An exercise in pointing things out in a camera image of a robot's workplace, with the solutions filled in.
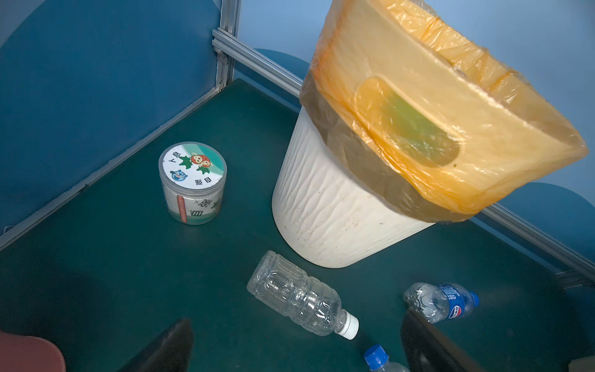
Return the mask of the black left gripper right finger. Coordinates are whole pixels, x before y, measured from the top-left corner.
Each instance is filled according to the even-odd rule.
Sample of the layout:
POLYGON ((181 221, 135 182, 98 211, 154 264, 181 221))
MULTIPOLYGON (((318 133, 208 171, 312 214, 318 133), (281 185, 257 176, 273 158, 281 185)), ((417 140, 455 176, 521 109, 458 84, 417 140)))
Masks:
POLYGON ((410 371, 485 371, 451 339, 413 310, 405 313, 401 342, 410 371))

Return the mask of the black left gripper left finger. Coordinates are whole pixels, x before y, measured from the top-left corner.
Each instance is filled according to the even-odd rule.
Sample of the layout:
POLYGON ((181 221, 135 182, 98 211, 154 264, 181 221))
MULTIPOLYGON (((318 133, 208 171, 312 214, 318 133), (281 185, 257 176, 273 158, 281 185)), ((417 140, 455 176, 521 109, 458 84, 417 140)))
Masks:
POLYGON ((190 319, 178 319, 119 371, 181 371, 189 369, 194 333, 190 319))

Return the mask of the pepsi bottle blue cap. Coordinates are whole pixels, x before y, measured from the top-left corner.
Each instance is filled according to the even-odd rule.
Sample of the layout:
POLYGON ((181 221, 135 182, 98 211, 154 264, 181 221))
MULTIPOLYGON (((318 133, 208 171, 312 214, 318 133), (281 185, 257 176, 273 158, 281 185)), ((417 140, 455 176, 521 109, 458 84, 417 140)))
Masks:
POLYGON ((475 292, 456 284, 414 283, 404 292, 403 300, 431 324, 469 316, 480 305, 475 292))

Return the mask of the clear bottle blue label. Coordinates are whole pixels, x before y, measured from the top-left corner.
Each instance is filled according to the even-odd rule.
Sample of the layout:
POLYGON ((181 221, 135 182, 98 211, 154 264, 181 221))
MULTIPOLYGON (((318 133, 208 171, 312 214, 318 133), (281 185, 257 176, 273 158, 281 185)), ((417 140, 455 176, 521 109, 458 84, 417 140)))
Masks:
POLYGON ((409 372, 402 364, 391 362, 380 344, 370 347, 364 353, 364 360, 371 372, 409 372))

